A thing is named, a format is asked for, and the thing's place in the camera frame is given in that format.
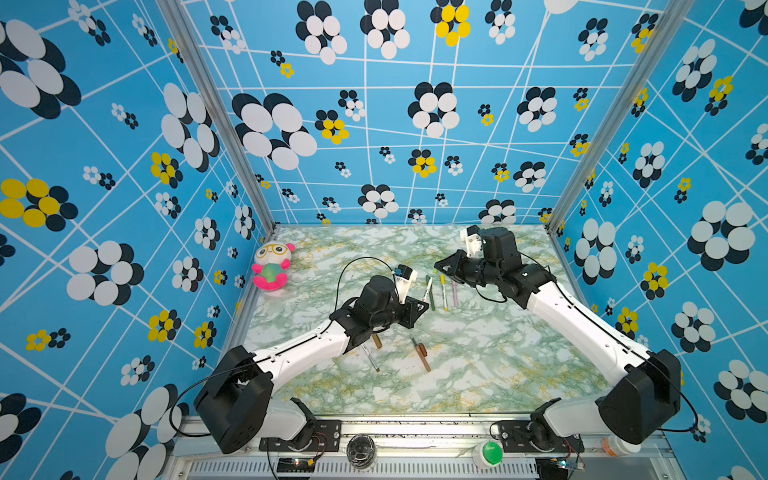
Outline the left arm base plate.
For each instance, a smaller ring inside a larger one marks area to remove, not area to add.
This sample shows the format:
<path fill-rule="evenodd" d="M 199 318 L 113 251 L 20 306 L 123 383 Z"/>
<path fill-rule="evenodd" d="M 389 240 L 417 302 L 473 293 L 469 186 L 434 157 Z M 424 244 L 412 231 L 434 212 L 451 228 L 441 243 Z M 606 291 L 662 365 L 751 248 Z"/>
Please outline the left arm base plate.
<path fill-rule="evenodd" d="M 310 421 L 289 440 L 277 437 L 261 438 L 262 452 L 325 453 L 338 452 L 342 433 L 341 420 L 320 419 Z"/>

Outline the pink pen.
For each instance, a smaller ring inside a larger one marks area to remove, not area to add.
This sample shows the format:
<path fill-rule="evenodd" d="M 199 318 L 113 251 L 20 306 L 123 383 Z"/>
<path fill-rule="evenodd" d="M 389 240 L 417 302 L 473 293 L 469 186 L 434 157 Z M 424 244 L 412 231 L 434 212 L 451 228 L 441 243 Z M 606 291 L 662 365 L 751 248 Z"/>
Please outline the pink pen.
<path fill-rule="evenodd" d="M 458 295 L 458 283 L 456 281 L 451 281 L 451 286 L 452 286 L 453 305 L 454 305 L 454 308 L 458 309 L 460 307 L 460 300 Z"/>

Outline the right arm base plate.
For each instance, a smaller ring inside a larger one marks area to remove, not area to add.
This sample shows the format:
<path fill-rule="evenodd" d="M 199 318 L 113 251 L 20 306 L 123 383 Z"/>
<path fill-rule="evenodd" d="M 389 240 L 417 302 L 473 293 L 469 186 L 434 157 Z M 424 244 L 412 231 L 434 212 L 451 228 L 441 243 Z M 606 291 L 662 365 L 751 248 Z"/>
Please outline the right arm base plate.
<path fill-rule="evenodd" d="M 576 454 L 584 452 L 580 437 L 558 437 L 548 427 L 531 420 L 501 420 L 489 434 L 505 453 Z"/>

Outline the white pen light green end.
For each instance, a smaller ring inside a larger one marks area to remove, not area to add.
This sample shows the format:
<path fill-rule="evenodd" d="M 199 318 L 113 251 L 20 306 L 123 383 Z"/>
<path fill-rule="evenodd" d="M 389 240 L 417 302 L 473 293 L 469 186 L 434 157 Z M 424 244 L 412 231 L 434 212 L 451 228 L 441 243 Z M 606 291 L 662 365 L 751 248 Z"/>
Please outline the white pen light green end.
<path fill-rule="evenodd" d="M 433 294 L 432 294 L 432 283 L 433 283 L 432 278 L 429 275 L 427 275 L 426 287 L 422 297 L 422 301 L 429 304 L 432 304 L 434 302 Z"/>

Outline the white pen yellow end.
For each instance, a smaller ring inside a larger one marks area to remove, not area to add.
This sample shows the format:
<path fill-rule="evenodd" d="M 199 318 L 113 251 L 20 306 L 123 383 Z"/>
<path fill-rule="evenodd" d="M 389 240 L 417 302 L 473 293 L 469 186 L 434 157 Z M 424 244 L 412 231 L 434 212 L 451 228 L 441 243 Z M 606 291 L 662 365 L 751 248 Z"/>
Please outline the white pen yellow end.
<path fill-rule="evenodd" d="M 446 278 L 443 274 L 439 275 L 440 280 L 440 287 L 441 287 L 441 294 L 442 294 L 442 304 L 443 309 L 445 311 L 449 311 L 449 304 L 448 304 L 448 295 L 447 295 L 447 286 L 446 286 Z"/>

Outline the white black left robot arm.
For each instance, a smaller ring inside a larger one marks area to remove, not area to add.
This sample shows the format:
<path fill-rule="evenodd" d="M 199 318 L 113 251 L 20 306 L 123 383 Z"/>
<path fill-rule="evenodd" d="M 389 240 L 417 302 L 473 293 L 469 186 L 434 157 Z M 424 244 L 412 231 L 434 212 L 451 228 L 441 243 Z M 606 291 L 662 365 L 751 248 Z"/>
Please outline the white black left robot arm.
<path fill-rule="evenodd" d="M 287 382 L 318 363 L 341 357 L 397 324 L 411 329 L 429 304 L 408 295 L 418 273 L 404 265 L 393 277 L 375 275 L 316 329 L 274 347 L 230 349 L 194 401 L 198 416 L 224 454 L 252 439 L 279 439 L 294 449 L 311 444 L 319 423 L 297 398 L 275 400 Z"/>

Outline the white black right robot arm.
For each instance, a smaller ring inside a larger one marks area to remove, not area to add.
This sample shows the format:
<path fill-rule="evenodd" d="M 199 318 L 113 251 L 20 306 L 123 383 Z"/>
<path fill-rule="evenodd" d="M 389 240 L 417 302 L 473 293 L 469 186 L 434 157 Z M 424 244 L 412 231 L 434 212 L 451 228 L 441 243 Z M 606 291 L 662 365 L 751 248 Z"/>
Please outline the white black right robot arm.
<path fill-rule="evenodd" d="M 459 283 L 492 285 L 502 297 L 548 323 L 602 374 L 609 390 L 592 396 L 553 399 L 530 415 L 529 441 L 551 451 L 574 435 L 614 435 L 639 445 L 681 408 L 680 362 L 669 351 L 653 352 L 611 328 L 564 290 L 555 275 L 522 254 L 505 228 L 471 226 L 465 246 L 435 263 Z"/>

